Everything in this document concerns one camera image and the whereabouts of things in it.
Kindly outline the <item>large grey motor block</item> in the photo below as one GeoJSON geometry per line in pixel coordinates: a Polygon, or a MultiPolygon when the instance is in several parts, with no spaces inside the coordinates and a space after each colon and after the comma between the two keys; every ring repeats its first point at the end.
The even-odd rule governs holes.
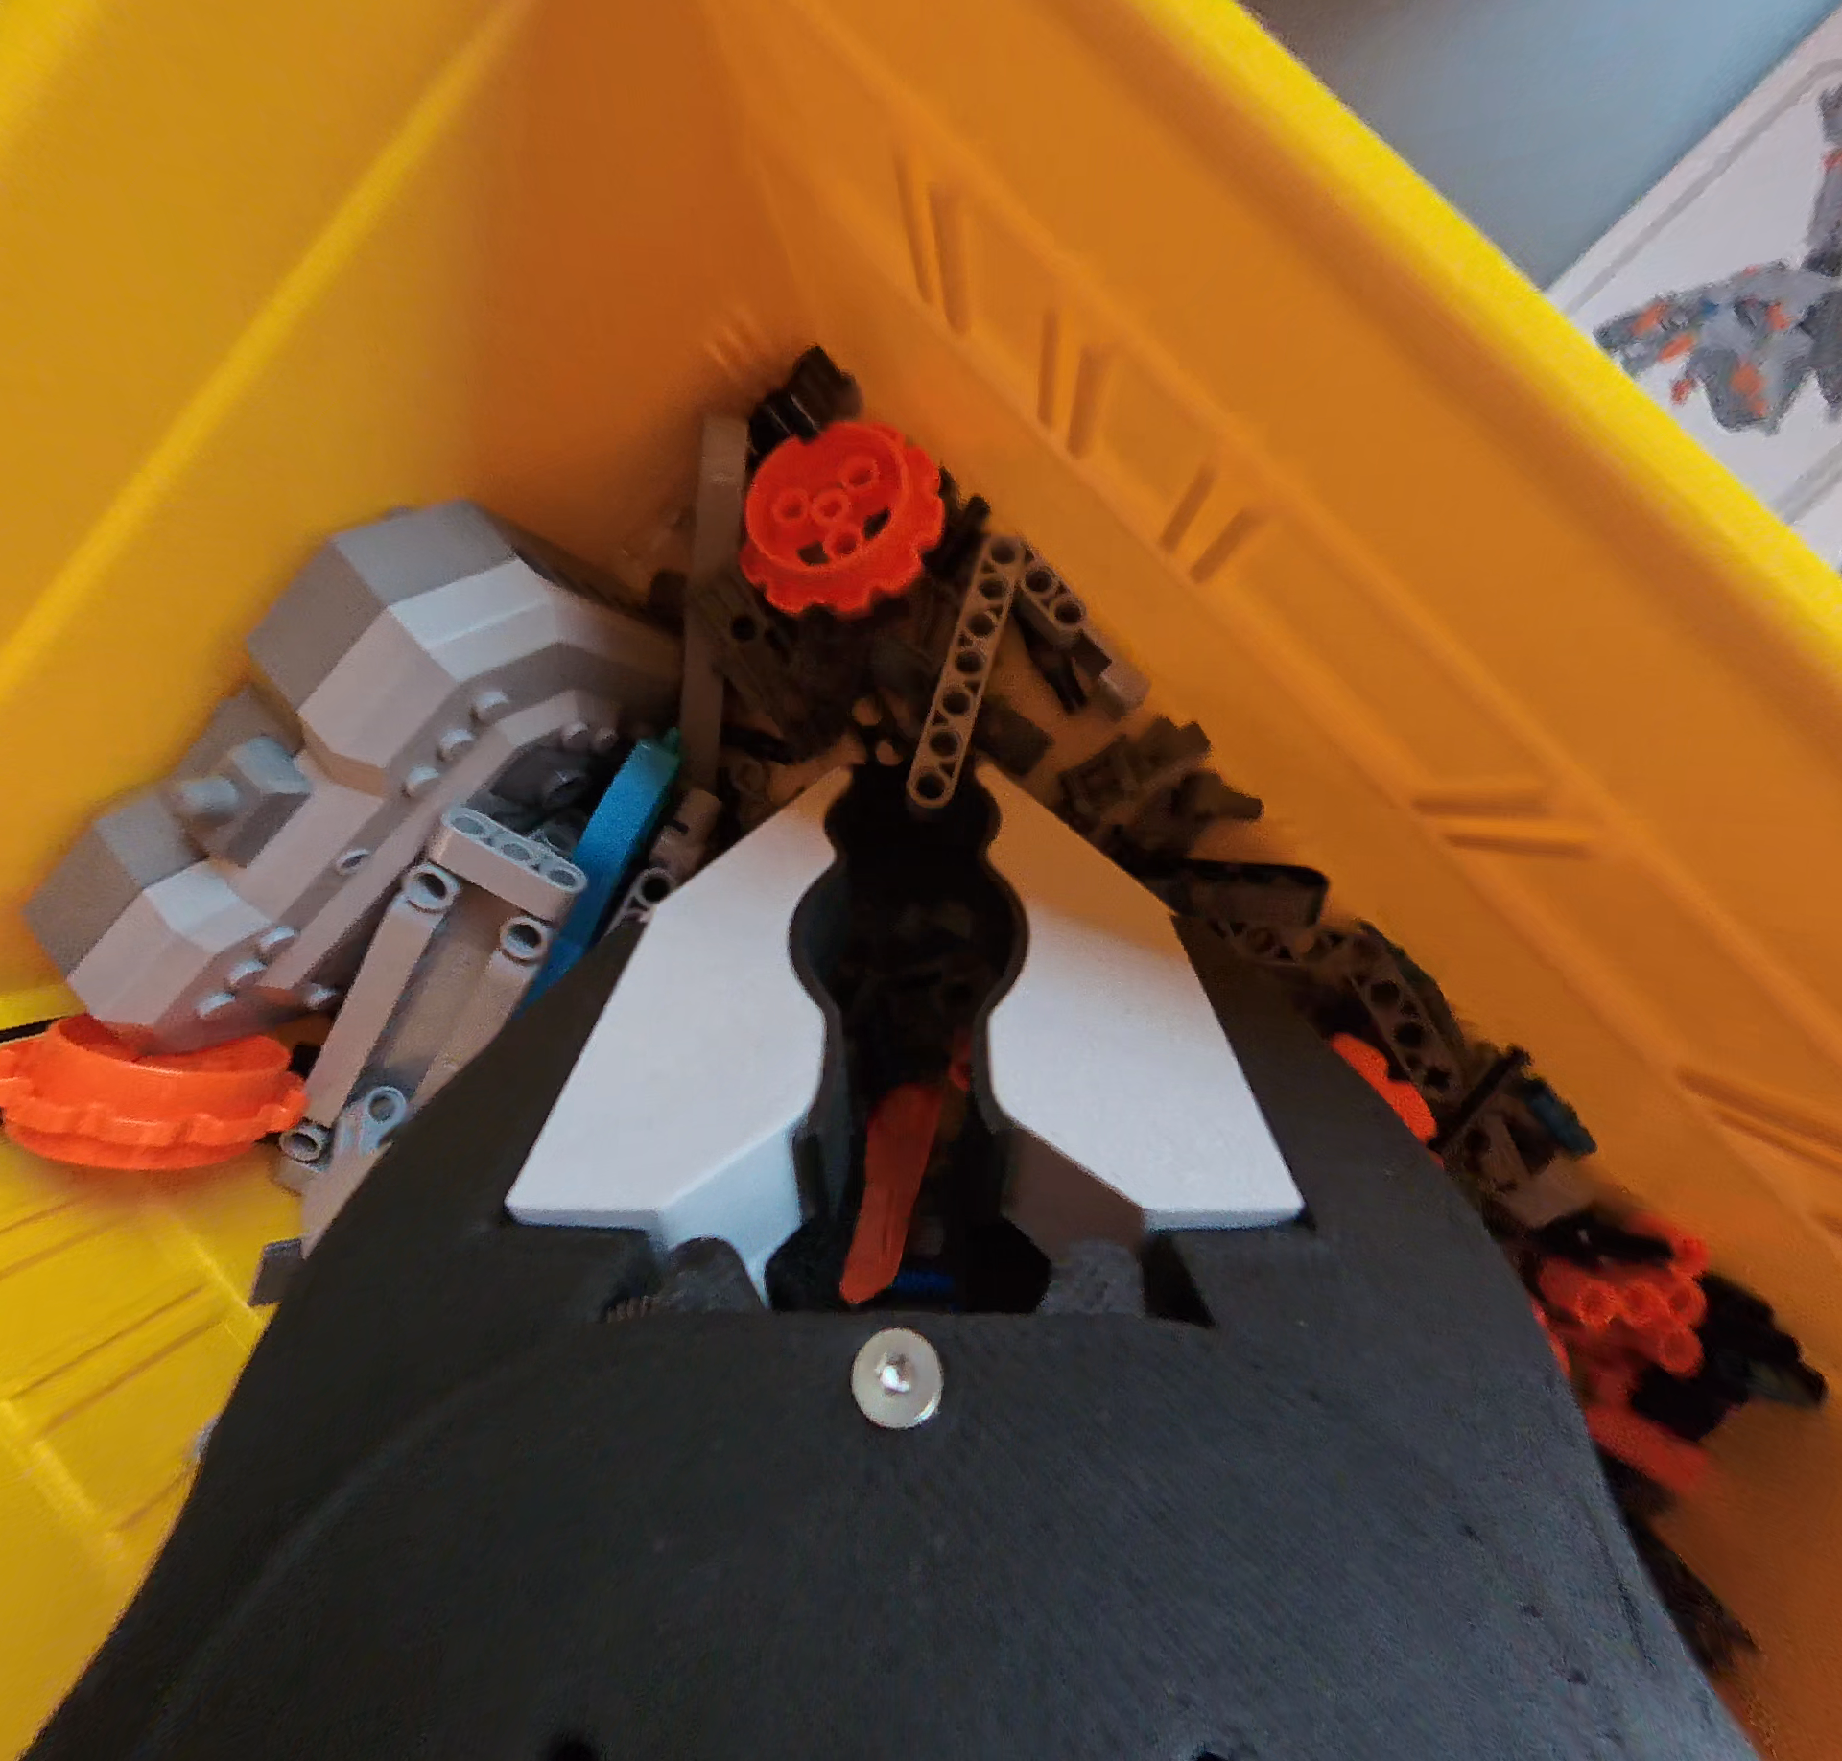
{"type": "Polygon", "coordinates": [[[545,818],[678,708],[680,639],[473,501],[331,534],[245,642],[252,682],[99,812],[24,902],[80,1006],[153,1051],[331,1010],[440,816],[545,818]]]}

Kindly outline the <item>blue curved building piece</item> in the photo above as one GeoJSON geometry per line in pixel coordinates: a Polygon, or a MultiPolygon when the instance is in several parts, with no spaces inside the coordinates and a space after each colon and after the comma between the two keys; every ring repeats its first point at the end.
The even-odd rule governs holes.
{"type": "Polygon", "coordinates": [[[611,786],[594,806],[571,862],[586,874],[584,890],[562,922],[555,940],[524,992],[521,1010],[533,1006],[567,970],[579,963],[588,946],[611,921],[614,897],[643,859],[664,806],[678,779],[678,729],[647,735],[614,770],[611,786]]]}

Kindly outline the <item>yellow plastic bin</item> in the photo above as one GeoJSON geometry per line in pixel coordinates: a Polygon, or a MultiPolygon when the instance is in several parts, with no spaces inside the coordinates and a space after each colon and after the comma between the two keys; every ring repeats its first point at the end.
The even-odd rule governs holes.
{"type": "Polygon", "coordinates": [[[645,607],[810,347],[1799,1341],[1655,1522],[1753,1647],[1204,924],[1301,1220],[962,1311],[511,1216],[605,935],[264,1306],[269,1153],[5,1133],[5,1756],[1838,1756],[1838,575],[1232,0],[5,0],[5,1036],[331,534],[645,607]]]}

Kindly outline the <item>orange gear piece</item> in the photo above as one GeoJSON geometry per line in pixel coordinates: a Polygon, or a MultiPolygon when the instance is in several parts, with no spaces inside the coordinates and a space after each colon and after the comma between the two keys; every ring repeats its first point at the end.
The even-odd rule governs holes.
{"type": "Polygon", "coordinates": [[[738,563],[772,609],[851,620],[920,584],[946,519],[925,447],[887,423],[838,420],[759,461],[738,563]]]}

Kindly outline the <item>orange round connector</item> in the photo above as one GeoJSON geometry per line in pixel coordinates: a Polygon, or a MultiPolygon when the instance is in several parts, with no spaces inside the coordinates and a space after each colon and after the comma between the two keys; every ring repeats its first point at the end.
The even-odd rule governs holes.
{"type": "Polygon", "coordinates": [[[76,1169],[213,1169],[307,1111],[288,1044],[250,1036],[182,1053],[143,1053],[90,1015],[2,1047],[5,1131],[76,1169]]]}

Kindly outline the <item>pile of building pieces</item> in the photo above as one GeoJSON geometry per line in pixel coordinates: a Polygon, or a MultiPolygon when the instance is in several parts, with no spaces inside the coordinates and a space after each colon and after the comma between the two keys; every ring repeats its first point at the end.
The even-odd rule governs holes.
{"type": "MultiPolygon", "coordinates": [[[[599,935],[636,938],[667,895],[806,786],[857,765],[878,821],[902,839],[924,820],[922,864],[871,841],[861,937],[844,945],[831,1042],[836,1090],[796,1146],[820,1155],[817,1194],[769,1262],[796,1308],[880,1303],[1016,1308],[1048,1260],[1001,1212],[1006,1146],[975,1121],[970,1046],[999,987],[999,940],[978,929],[995,894],[947,888],[947,841],[976,767],[999,767],[1172,913],[1204,924],[1286,990],[1329,1046],[1461,1187],[1557,1328],[1562,1370],[1634,1542],[1695,1656],[1712,1672],[1753,1647],[1728,1604],[1657,1535],[1696,1483],[1705,1441],[1741,1406],[1817,1408],[1826,1379],[1755,1291],[1711,1267],[1669,1220],[1606,1207],[1577,1164],[1598,1145],[1523,1051],[1497,1047],[1381,930],[1354,922],[1324,872],[1216,857],[1212,827],[1264,806],[1212,767],[1198,723],[1139,712],[1146,682],[1093,626],[1071,584],[941,469],[946,534],[909,593],[870,613],[783,616],[741,571],[744,502],[788,437],[864,420],[864,395],[822,347],[749,414],[703,423],[686,571],[661,571],[636,612],[680,639],[678,779],[663,821],[599,935]]],[[[576,845],[614,770],[647,735],[543,820],[515,779],[449,808],[365,938],[331,1010],[265,1033],[288,1044],[307,1111],[262,1138],[307,1194],[293,1240],[264,1250],[254,1305],[281,1279],[404,1123],[504,1032],[586,886],[576,845]]],[[[207,1169],[104,1177],[197,1178],[207,1169]]]]}

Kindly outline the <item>building instruction booklet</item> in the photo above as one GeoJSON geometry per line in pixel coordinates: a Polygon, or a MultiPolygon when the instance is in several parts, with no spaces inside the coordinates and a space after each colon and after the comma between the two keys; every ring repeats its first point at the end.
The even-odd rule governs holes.
{"type": "Polygon", "coordinates": [[[1840,11],[1549,298],[1838,568],[1840,11]]]}

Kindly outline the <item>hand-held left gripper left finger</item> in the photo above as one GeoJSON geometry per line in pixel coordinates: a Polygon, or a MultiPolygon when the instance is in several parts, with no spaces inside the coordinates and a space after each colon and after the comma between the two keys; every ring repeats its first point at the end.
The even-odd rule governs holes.
{"type": "Polygon", "coordinates": [[[836,862],[824,820],[851,776],[826,773],[663,902],[505,1194],[515,1220],[724,1240],[764,1291],[803,1222],[793,1141],[824,1061],[791,929],[836,862]]]}

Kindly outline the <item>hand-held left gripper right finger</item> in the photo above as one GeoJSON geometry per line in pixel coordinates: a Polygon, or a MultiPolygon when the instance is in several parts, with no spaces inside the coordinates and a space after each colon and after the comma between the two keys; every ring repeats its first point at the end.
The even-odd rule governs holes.
{"type": "Polygon", "coordinates": [[[999,767],[980,862],[1016,916],[978,1016],[1001,1212],[1051,1264],[1301,1220],[1305,1199],[1171,907],[999,767]]]}

